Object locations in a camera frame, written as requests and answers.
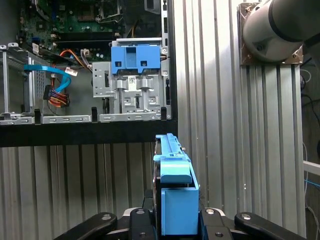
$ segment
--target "green circuit board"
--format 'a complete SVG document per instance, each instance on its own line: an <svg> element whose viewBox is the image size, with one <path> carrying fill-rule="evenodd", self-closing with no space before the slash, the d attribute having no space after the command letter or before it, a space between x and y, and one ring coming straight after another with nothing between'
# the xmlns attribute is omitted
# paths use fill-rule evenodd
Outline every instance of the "green circuit board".
<svg viewBox="0 0 320 240"><path fill-rule="evenodd" d="M109 17L117 14L117 0L39 0L38 7L48 15L45 20L29 0L22 0L20 11L20 34L31 45L59 54L65 48L58 44L60 34L72 35L110 33L121 36L124 31L121 18ZM80 53L82 46L75 46ZM110 47L90 46L89 61L109 61Z"/></svg>

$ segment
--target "black shelf edge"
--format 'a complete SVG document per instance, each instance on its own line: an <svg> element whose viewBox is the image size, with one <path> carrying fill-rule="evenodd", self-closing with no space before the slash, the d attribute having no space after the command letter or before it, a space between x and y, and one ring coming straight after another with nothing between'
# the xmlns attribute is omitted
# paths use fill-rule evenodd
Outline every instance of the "black shelf edge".
<svg viewBox="0 0 320 240"><path fill-rule="evenodd" d="M176 120L11 125L0 127L0 147L154 142L178 135Z"/></svg>

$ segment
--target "motherboard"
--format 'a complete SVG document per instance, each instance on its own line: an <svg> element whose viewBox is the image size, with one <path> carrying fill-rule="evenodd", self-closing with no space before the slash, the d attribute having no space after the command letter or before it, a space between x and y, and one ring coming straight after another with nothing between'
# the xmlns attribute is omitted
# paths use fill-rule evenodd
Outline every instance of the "motherboard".
<svg viewBox="0 0 320 240"><path fill-rule="evenodd" d="M20 44L59 54L89 49L89 61L110 61L110 43L125 33L116 0L21 1Z"/></svg>

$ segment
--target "blue plastic bracket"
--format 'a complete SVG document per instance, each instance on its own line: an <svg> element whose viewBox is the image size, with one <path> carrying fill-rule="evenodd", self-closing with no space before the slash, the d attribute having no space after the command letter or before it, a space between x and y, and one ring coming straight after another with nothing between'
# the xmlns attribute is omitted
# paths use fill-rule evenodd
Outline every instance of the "blue plastic bracket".
<svg viewBox="0 0 320 240"><path fill-rule="evenodd" d="M161 235L196 235L198 233L199 186L190 158L182 151L176 136L157 135L161 142L160 162ZM185 184L186 187L170 187Z"/></svg>
<svg viewBox="0 0 320 240"><path fill-rule="evenodd" d="M135 45L111 47L111 72L118 70L137 70L141 74L144 69L160 69L160 46Z"/></svg>

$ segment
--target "metal panel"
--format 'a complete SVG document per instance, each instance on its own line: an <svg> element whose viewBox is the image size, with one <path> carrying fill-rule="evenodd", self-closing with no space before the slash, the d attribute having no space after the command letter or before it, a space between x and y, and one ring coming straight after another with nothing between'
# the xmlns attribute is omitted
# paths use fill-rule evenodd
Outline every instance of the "metal panel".
<svg viewBox="0 0 320 240"><path fill-rule="evenodd" d="M240 66L241 2L174 1L179 141L205 206L305 236L300 78L291 66Z"/></svg>
<svg viewBox="0 0 320 240"><path fill-rule="evenodd" d="M139 207L151 143L0 148L0 239L50 240L100 212Z"/></svg>

